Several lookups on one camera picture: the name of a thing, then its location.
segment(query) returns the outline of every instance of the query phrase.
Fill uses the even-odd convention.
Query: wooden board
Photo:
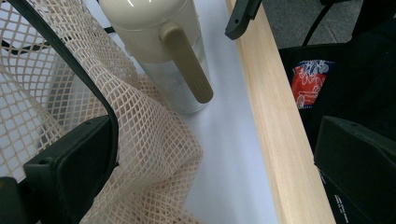
[[[278,222],[335,223],[262,7],[236,45]]]

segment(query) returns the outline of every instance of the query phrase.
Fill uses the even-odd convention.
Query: netting
[[[82,223],[198,223],[183,209],[202,150],[184,120],[109,38],[80,0],[29,1],[114,109],[119,166]],[[106,113],[46,40],[1,3],[0,176],[79,125]]]

